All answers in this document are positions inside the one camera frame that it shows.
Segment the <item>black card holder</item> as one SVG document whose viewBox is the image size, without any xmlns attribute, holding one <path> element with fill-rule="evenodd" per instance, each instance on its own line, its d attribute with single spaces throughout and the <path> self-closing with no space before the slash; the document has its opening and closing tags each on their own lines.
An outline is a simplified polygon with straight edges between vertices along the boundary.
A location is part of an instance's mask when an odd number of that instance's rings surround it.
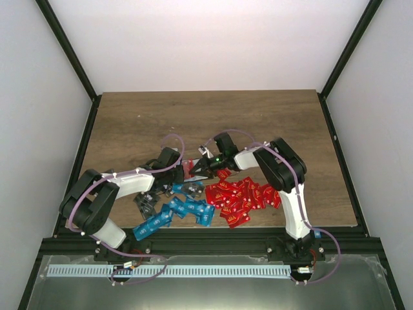
<svg viewBox="0 0 413 310">
<path fill-rule="evenodd" d="M 184 182 L 210 180 L 214 177 L 209 158 L 187 159 L 181 162 Z"/>
</svg>

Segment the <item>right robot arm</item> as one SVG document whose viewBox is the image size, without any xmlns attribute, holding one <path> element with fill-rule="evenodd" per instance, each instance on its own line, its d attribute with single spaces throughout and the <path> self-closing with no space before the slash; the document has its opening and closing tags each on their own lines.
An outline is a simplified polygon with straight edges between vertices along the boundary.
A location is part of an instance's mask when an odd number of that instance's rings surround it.
<svg viewBox="0 0 413 310">
<path fill-rule="evenodd" d="M 189 173 L 194 176 L 213 178 L 221 169 L 245 171 L 259 167 L 269 185 L 279 193 L 285 214 L 285 250 L 294 260 L 302 260 L 312 246 L 311 225 L 308 222 L 303 198 L 307 167 L 291 146 L 281 137 L 269 142 L 253 144 L 239 150 L 226 132 L 218 134 L 214 141 L 219 154 L 211 155 L 202 145 L 202 154 Z"/>
</svg>

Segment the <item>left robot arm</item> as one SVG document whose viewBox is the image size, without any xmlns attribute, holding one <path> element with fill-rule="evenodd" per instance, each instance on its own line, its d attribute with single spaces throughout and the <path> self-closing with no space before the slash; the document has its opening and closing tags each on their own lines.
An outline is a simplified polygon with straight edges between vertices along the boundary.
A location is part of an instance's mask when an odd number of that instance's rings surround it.
<svg viewBox="0 0 413 310">
<path fill-rule="evenodd" d="M 135 201 L 153 215 L 159 195 L 173 183 L 183 181 L 182 155 L 165 147 L 160 155 L 141 167 L 125 172 L 84 172 L 60 204 L 59 212 L 75 231 L 90 235 L 109 246 L 109 253 L 119 261 L 132 253 L 126 232 L 110 218 L 114 202 L 135 194 Z"/>
</svg>

